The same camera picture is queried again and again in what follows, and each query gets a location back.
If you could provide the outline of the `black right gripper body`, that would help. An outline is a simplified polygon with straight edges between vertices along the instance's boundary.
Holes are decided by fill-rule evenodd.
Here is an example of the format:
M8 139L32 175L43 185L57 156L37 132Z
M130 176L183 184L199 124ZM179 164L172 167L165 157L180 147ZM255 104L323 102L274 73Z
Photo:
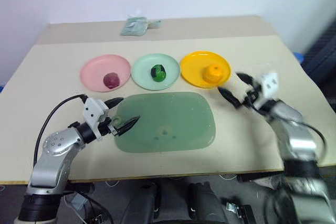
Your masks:
M245 81L245 84L251 88L246 92L243 98L242 105L249 109L260 109L262 107L260 94L262 91L261 84L253 81Z

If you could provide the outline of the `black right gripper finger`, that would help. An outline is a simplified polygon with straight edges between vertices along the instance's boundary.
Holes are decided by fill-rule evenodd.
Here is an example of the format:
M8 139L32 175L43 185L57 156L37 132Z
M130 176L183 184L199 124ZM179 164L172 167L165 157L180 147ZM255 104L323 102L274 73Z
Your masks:
M240 108L241 102L226 88L218 87L221 96L227 100L234 108Z
M252 76L242 72L237 72L236 75L245 84L253 84L254 79Z

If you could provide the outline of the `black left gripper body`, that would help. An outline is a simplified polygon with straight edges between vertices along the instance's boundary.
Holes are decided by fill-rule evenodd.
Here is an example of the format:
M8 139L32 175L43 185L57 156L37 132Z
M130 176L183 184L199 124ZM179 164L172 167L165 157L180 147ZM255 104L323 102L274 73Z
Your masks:
M101 136L107 134L112 134L113 136L119 135L118 130L112 125L112 119L110 117L106 117L103 122L99 123L98 130Z

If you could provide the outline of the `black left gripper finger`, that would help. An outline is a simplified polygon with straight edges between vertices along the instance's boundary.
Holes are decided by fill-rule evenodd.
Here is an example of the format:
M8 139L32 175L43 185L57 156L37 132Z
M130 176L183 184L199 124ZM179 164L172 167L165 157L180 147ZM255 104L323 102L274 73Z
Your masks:
M120 102L122 101L122 98L113 98L110 100L105 101L105 105L108 108L114 108L115 106L117 106Z
M127 122L125 122L120 128L117 129L116 136L121 136L127 131L129 131L130 129L132 129L132 127L137 123L139 118L140 116L138 115L138 116L135 116L129 119Z

